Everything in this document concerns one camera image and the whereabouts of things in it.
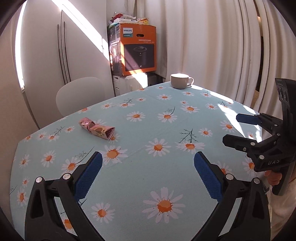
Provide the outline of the person's right hand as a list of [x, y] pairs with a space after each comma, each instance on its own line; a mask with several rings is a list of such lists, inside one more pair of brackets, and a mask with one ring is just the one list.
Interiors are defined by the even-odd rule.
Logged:
[[273, 172], [272, 170], [268, 170], [264, 173], [265, 177], [267, 178], [267, 181], [269, 185], [275, 186], [280, 183], [280, 180], [282, 178], [281, 173]]

